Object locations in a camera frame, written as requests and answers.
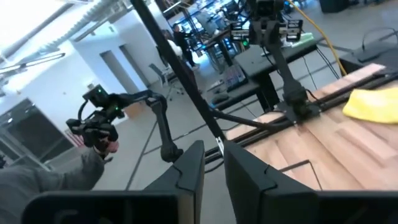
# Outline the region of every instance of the yellow cable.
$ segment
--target yellow cable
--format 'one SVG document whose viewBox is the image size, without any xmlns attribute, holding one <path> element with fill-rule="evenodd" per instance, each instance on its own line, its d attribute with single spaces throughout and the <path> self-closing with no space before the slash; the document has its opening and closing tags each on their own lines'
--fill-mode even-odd
<svg viewBox="0 0 398 224">
<path fill-rule="evenodd" d="M 328 36 L 326 36 L 326 34 L 323 32 L 323 30 L 321 30 L 321 28 L 318 27 L 318 25 L 316 25 L 316 23 L 314 21 L 312 21 L 312 19 L 310 19 L 299 7 L 297 7 L 292 0 L 287 0 L 293 7 L 295 10 L 297 10 L 306 20 L 308 20 L 318 31 L 319 33 L 321 33 L 321 35 L 323 36 L 323 38 L 325 38 L 326 43 L 328 44 L 331 52 L 333 53 L 333 56 L 336 59 L 336 62 L 338 64 L 338 66 L 340 67 L 341 72 L 343 73 L 343 75 L 347 75 L 346 70 L 344 69 L 343 65 L 341 64 L 340 60 L 338 59 L 336 50 L 333 48 Z"/>
</svg>

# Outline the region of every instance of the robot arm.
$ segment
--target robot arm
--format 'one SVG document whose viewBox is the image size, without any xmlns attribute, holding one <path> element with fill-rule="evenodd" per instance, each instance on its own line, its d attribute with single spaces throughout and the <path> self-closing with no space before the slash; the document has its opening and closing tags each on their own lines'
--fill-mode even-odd
<svg viewBox="0 0 398 224">
<path fill-rule="evenodd" d="M 96 110 L 86 119 L 81 119 L 81 111 L 86 102 L 79 110 L 78 119 L 69 119 L 67 125 L 71 132 L 83 137 L 85 146 L 95 147 L 100 151 L 104 151 L 107 145 L 101 141 L 108 138 L 109 141 L 118 140 L 118 132 L 111 124 L 116 118 L 123 118 L 123 108 L 141 101 L 145 101 L 146 105 L 151 107 L 156 114 L 159 125 L 160 136 L 162 139 L 162 147 L 160 155 L 165 162 L 175 162 L 183 153 L 181 149 L 172 141 L 169 122 L 166 118 L 167 100 L 166 98 L 153 91 L 146 90 L 135 94 L 107 94 L 101 86 L 83 95 L 83 98 L 90 101 L 95 107 L 102 107 Z"/>
</svg>

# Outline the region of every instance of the wooden surface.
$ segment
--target wooden surface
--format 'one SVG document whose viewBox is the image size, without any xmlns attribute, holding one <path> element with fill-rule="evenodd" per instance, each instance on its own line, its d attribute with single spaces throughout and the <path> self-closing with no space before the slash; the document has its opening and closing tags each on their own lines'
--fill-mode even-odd
<svg viewBox="0 0 398 224">
<path fill-rule="evenodd" d="M 317 98 L 383 69 L 368 65 L 314 92 Z M 398 87 L 398 82 L 383 88 Z M 319 118 L 301 126 L 285 129 L 246 149 L 276 169 L 308 159 L 323 190 L 398 189 L 398 124 L 379 124 L 349 118 L 344 105 L 330 109 Z M 267 122 L 281 116 L 265 114 L 257 121 Z M 239 126 L 227 133 L 235 138 L 253 128 Z M 320 189 L 310 164 L 285 174 Z"/>
<path fill-rule="evenodd" d="M 124 113 L 129 119 L 134 119 L 145 111 L 145 105 L 143 103 L 133 103 L 132 105 L 123 109 Z"/>
</svg>

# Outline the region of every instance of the chair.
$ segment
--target chair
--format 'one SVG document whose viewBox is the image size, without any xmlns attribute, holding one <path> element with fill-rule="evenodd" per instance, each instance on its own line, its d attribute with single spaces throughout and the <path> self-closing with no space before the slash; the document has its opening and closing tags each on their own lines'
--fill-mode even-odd
<svg viewBox="0 0 398 224">
<path fill-rule="evenodd" d="M 160 84 L 162 85 L 162 88 L 165 88 L 167 86 L 169 88 L 169 100 L 172 101 L 172 95 L 174 91 L 178 95 L 184 95 L 184 90 L 182 87 L 177 87 L 176 84 L 178 83 L 178 78 L 174 74 L 174 72 L 171 69 L 166 69 L 162 71 L 160 68 L 158 68 L 155 64 L 150 64 L 149 67 L 157 74 Z"/>
</svg>

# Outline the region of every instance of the person's hand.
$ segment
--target person's hand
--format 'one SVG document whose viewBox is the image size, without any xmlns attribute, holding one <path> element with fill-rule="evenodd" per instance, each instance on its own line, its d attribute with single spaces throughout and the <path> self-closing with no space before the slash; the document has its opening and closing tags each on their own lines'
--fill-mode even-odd
<svg viewBox="0 0 398 224">
<path fill-rule="evenodd" d="M 96 149 L 94 147 L 94 150 L 99 155 L 107 156 L 109 153 L 115 153 L 119 149 L 119 141 L 112 142 L 112 141 L 109 141 L 108 138 L 104 138 L 104 139 L 101 140 L 101 142 L 103 142 L 105 144 L 108 144 L 108 146 L 107 146 L 107 148 L 106 148 L 106 150 L 104 152 L 101 152 L 101 151 L 99 151 L 98 149 Z"/>
</svg>

